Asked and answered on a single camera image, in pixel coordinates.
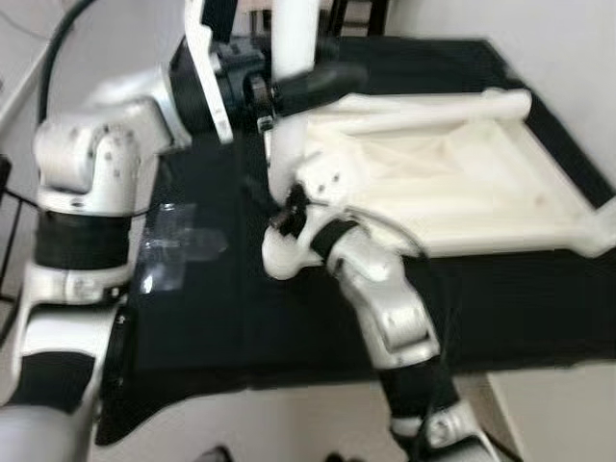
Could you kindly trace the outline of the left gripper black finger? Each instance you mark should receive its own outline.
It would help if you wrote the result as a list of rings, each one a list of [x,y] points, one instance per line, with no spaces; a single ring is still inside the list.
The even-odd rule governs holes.
[[[366,84],[369,71],[352,63],[326,63],[274,84],[274,113],[298,115],[334,104]]]

